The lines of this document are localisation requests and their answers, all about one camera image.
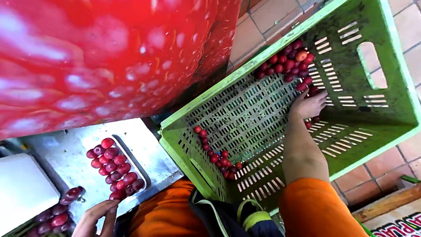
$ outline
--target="tile floor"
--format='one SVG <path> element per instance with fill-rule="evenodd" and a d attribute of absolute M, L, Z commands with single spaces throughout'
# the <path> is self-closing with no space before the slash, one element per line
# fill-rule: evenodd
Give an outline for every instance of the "tile floor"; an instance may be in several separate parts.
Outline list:
<path fill-rule="evenodd" d="M 237 24 L 230 66 L 239 67 L 275 34 L 314 3 L 312 0 L 262 0 Z M 389 0 L 405 60 L 421 98 L 420 0 Z M 421 133 L 334 180 L 332 186 L 349 206 L 373 201 L 396 189 L 402 174 L 421 179 Z"/>

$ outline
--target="human hand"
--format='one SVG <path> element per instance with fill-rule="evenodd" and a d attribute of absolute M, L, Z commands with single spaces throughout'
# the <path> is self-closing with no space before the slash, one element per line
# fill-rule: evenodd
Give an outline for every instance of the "human hand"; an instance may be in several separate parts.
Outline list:
<path fill-rule="evenodd" d="M 304 99 L 309 92 L 309 89 L 305 90 L 291 106 L 290 116 L 299 116 L 301 119 L 308 119 L 315 117 L 320 114 L 320 111 L 326 106 L 327 91 L 321 91 L 317 95 Z"/>
<path fill-rule="evenodd" d="M 107 200 L 86 210 L 77 224 L 72 237 L 94 237 L 96 233 L 96 223 L 103 216 L 105 216 L 105 220 L 99 236 L 112 237 L 119 203 L 119 200 Z"/>

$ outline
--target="stainless steel surface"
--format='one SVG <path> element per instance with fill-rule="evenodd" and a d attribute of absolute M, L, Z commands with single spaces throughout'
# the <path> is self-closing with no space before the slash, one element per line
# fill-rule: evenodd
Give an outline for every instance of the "stainless steel surface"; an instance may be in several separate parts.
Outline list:
<path fill-rule="evenodd" d="M 105 176 L 91 167 L 86 151 L 110 135 L 121 139 L 123 148 L 140 170 L 144 170 L 147 188 L 138 192 L 135 199 L 119 204 L 117 215 L 122 215 L 168 187 L 183 176 L 155 136 L 140 118 L 69 129 L 61 135 L 38 135 L 23 138 L 34 149 L 35 158 L 56 188 L 63 194 L 69 188 L 82 186 L 86 192 L 82 201 L 73 202 L 70 212 L 77 223 L 82 214 L 95 204 L 107 200 L 111 191 Z M 98 221 L 102 228 L 104 218 Z"/>
<path fill-rule="evenodd" d="M 126 152 L 127 148 L 123 148 L 124 145 L 120 143 L 121 138 L 119 138 L 116 135 L 110 135 L 109 137 L 112 137 L 114 139 L 114 141 L 115 141 L 114 142 L 114 145 L 112 145 L 112 147 L 115 147 L 115 148 L 119 149 L 120 150 L 120 154 L 123 153 L 127 157 L 127 161 L 126 162 L 128 162 L 131 165 L 129 172 L 135 172 L 137 174 L 137 178 L 138 179 L 139 178 L 140 179 L 143 179 L 143 181 L 145 182 L 145 184 L 143 185 L 143 188 L 139 189 L 139 191 L 138 191 L 139 193 L 140 192 L 143 192 L 143 190 L 145 190 L 148 187 L 148 184 L 150 184 L 150 179 L 145 179 L 145 177 L 148 177 L 148 175 L 146 174 L 146 172 L 143 169 L 139 169 L 139 166 L 140 165 L 139 164 L 136 164 L 133 161 L 133 156 L 130 156 Z M 130 197 L 126 197 L 126 199 L 129 200 L 129 201 L 131 199 L 135 199 L 135 198 L 136 198 L 136 195 L 132 195 Z"/>

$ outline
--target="orange sleeve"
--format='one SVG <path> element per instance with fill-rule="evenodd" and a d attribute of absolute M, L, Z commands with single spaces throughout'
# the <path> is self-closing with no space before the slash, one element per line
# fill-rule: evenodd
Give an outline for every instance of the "orange sleeve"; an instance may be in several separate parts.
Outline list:
<path fill-rule="evenodd" d="M 207 236 L 188 204 L 194 187 L 189 180 L 180 179 L 141 203 L 128 230 L 130 237 Z"/>
<path fill-rule="evenodd" d="M 366 237 L 333 187 L 322 180 L 302 178 L 279 197 L 286 236 Z"/>

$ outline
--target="green plastic crate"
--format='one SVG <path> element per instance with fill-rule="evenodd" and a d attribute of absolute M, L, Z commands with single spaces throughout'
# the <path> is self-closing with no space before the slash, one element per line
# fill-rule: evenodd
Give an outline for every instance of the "green plastic crate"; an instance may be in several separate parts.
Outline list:
<path fill-rule="evenodd" d="M 387 0 L 334 0 L 161 123 L 161 145 L 205 197 L 254 198 L 277 211 L 285 180 L 282 138 L 299 79 L 256 81 L 251 72 L 298 37 L 316 55 L 309 66 L 314 84 L 328 91 L 322 121 L 309 131 L 332 180 L 418 132 L 420 104 Z M 373 86 L 357 50 L 363 42 L 374 44 L 387 89 Z M 197 125 L 208 131 L 211 149 L 245 162 L 234 182 L 210 163 L 193 132 Z"/>

